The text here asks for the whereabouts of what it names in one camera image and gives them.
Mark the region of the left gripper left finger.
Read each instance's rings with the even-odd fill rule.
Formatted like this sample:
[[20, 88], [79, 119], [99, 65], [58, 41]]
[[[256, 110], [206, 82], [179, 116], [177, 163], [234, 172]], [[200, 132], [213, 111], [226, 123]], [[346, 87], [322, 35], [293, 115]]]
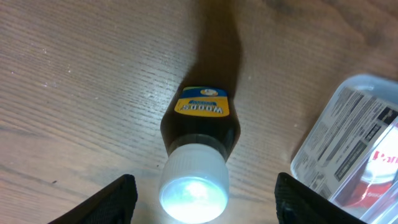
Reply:
[[133, 175], [124, 174], [51, 224], [131, 224], [138, 199]]

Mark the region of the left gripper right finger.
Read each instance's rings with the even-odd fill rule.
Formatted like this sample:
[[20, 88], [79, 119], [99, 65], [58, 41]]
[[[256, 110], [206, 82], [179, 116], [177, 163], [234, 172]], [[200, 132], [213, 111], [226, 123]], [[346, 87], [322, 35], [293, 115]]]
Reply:
[[274, 195], [279, 224], [365, 224], [285, 172], [277, 176]]

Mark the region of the red Panadol box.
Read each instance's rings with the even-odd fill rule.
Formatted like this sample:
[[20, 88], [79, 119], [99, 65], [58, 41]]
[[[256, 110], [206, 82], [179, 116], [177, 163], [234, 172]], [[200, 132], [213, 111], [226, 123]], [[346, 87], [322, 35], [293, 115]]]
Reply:
[[397, 128], [390, 130], [365, 163], [344, 207], [371, 207], [393, 185], [397, 173]]

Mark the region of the white Panadol box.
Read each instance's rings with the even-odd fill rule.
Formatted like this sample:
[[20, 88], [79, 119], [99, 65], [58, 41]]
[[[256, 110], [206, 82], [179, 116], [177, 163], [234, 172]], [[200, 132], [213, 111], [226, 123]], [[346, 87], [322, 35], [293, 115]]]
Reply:
[[292, 175], [332, 198], [396, 119], [396, 104], [354, 88], [338, 90], [294, 157]]

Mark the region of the clear plastic container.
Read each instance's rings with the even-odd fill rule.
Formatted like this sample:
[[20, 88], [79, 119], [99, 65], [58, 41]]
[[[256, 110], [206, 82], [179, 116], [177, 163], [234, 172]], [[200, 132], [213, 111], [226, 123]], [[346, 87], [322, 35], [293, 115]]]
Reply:
[[366, 223], [397, 223], [397, 82], [372, 75], [345, 80], [290, 170]]

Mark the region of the dark bottle white cap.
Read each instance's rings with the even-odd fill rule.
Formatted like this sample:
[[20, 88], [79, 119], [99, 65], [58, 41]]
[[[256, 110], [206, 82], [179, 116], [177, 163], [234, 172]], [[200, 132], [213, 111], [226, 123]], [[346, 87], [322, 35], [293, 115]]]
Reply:
[[160, 131], [168, 155], [159, 182], [161, 207], [182, 223], [219, 217], [229, 200], [226, 162], [240, 135], [228, 92], [183, 88], [164, 114]]

